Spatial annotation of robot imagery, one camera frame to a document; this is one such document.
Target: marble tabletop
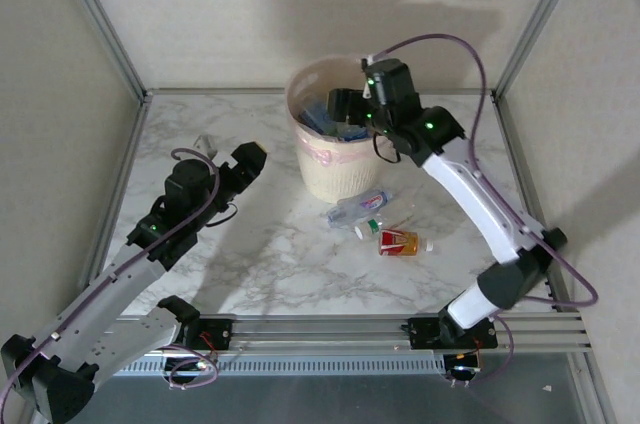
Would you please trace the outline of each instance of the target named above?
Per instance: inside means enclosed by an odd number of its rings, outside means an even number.
[[[478,96],[422,96],[447,108],[469,129]],[[258,141],[268,157],[262,174],[235,199],[238,215],[203,229],[198,244],[125,311],[149,312],[176,294],[203,314],[407,314],[438,311],[493,262],[480,233],[440,185],[410,163],[387,165],[381,185],[414,196],[411,225],[435,250],[413,258],[382,257],[373,242],[329,229],[330,207],[304,187],[282,95],[160,95],[153,99],[108,253],[108,262],[163,192],[175,161],[169,153],[212,134],[220,163],[239,144]],[[517,197],[498,121],[490,102],[478,134],[478,155]],[[547,296],[540,284],[533,295]],[[514,311],[545,312],[524,302]]]

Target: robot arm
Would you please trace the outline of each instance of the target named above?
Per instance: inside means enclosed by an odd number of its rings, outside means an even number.
[[[554,249],[566,238],[559,229],[545,230],[520,206],[512,207],[525,226],[510,218],[482,185],[485,171],[474,171],[464,129],[444,108],[422,108],[406,64],[398,59],[363,61],[363,71],[365,91],[332,90],[329,115],[372,128],[436,179],[478,227],[496,259],[439,314],[436,346],[455,347],[474,326],[513,307],[541,280],[551,256],[536,245],[531,233]]]
[[[174,342],[179,331],[200,317],[172,296],[126,335],[109,331],[122,311],[197,243],[197,233],[211,218],[226,211],[256,179],[266,160],[266,153],[253,142],[242,144],[231,156],[237,164],[223,164],[217,177],[200,160],[176,164],[165,181],[165,194],[127,236],[113,262],[34,337],[14,335],[4,344],[1,355],[8,376],[42,347],[14,389],[50,422],[72,419],[102,382],[146,352]],[[154,243],[155,248],[133,264]]]

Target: white wall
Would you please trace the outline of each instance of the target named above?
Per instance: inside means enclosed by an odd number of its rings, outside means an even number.
[[[147,87],[282,87],[331,53],[370,53],[426,32],[477,46],[496,83],[538,0],[101,0]],[[450,43],[398,54],[420,87],[479,87]]]
[[[76,0],[0,6],[4,343],[31,335],[77,292],[136,105]],[[7,423],[20,405],[14,397]]]
[[[507,97],[545,215],[600,292],[584,319],[618,420],[639,422],[640,0],[561,0]]]

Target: plastic bottle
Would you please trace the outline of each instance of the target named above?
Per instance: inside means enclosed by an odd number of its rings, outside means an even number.
[[[433,251],[433,242],[421,239],[415,232],[382,229],[378,240],[381,256],[417,256],[420,251]]]
[[[413,217],[416,205],[400,196],[391,204],[380,209],[378,213],[366,221],[355,225],[356,235],[362,240],[377,237],[381,229],[396,229],[408,223]]]
[[[345,227],[370,216],[385,206],[392,197],[389,191],[371,189],[358,196],[341,199],[337,206],[327,212],[329,227]]]

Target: gray floor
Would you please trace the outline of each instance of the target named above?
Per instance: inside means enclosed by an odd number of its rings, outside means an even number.
[[[486,358],[488,368],[504,356]],[[169,390],[160,377],[113,378],[73,424],[582,424],[564,355],[516,356],[495,381],[451,389],[441,376],[227,377]]]

